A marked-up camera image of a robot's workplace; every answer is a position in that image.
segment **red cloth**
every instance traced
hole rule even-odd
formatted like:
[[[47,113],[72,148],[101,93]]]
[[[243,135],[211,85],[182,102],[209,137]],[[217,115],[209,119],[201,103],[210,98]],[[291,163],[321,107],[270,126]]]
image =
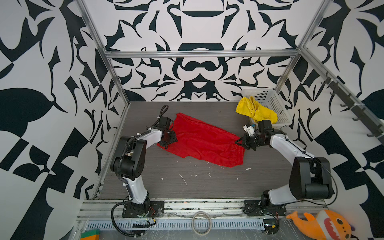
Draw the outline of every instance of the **red cloth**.
[[[176,133],[177,142],[168,146],[166,151],[170,153],[224,167],[243,164],[245,149],[235,144],[239,137],[232,133],[182,113],[177,114],[172,130]]]

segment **black and white wallpaper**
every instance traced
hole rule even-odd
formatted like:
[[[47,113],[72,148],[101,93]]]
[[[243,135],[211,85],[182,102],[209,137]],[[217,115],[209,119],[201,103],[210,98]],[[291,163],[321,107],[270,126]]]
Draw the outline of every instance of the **black and white wallpaper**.
[[[1,239],[68,237],[125,106],[73,0],[0,3],[0,106]]]
[[[309,50],[368,108],[383,116],[384,5],[380,0],[335,0]],[[308,152],[327,158],[339,195],[329,209],[342,214],[362,239],[383,238],[384,146],[301,58],[280,96],[293,117],[284,127]]]
[[[295,49],[321,0],[86,0],[107,51]],[[131,101],[239,100],[289,57],[114,59]]]

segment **stuffed animal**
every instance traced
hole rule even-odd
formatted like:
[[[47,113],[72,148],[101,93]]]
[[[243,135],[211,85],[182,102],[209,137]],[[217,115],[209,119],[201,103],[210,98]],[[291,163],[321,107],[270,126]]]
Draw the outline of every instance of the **stuffed animal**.
[[[309,213],[304,213],[307,221],[297,216],[297,211],[288,215],[296,227],[306,236],[317,240],[349,240],[351,226],[340,214],[330,210],[321,210],[316,218]]]

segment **laundry basket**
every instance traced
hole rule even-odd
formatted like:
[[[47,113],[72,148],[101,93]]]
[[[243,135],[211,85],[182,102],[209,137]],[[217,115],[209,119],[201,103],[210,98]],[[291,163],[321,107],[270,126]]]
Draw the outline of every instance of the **laundry basket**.
[[[273,128],[281,128],[291,125],[292,118],[285,109],[283,102],[273,89],[250,88],[242,91],[243,97],[254,97],[262,106],[273,110],[277,114],[277,122],[272,124]],[[249,118],[251,124],[256,124],[252,118]]]

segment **folded yellow garment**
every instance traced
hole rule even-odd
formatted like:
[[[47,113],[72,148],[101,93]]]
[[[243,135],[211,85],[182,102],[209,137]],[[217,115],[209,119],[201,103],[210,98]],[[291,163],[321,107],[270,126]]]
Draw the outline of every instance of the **folded yellow garment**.
[[[236,112],[251,117],[255,122],[270,120],[272,124],[277,122],[277,114],[256,101],[252,96],[243,97],[237,104]]]

